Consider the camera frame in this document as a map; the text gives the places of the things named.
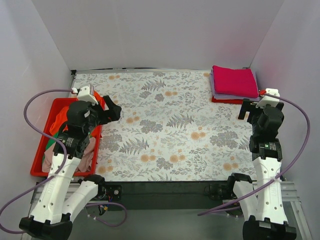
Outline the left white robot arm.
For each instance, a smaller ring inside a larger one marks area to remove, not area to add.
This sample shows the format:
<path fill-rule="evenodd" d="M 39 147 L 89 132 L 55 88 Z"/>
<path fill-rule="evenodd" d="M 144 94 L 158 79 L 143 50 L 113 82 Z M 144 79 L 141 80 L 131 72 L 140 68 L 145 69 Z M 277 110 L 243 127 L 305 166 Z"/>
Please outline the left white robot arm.
<path fill-rule="evenodd" d="M 29 217 L 20 220 L 19 228 L 41 240 L 66 240 L 73 222 L 92 200 L 106 196 L 105 179 L 93 174 L 84 178 L 78 189 L 66 198 L 75 170 L 90 143 L 91 132 L 98 126 L 118 121 L 122 108 L 106 95 L 99 103 L 76 100 L 66 113 L 67 120 L 60 126 L 52 153 L 51 168 L 39 200 Z"/>

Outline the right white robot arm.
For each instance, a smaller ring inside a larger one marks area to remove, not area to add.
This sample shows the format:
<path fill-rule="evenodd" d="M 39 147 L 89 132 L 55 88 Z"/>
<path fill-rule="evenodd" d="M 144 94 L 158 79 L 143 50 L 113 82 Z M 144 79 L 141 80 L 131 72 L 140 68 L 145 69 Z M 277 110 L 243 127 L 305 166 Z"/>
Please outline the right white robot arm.
<path fill-rule="evenodd" d="M 253 195 L 240 200 L 244 217 L 242 237 L 245 240 L 294 240 L 297 230 L 290 226 L 285 214 L 281 180 L 277 178 L 282 166 L 282 147 L 277 138 L 284 121 L 282 102 L 261 104 L 244 99 L 238 119 L 249 114 L 252 126 L 249 151 L 256 171 L 257 186 L 249 175 L 232 173 L 227 179 L 226 192 L 232 199 Z"/>

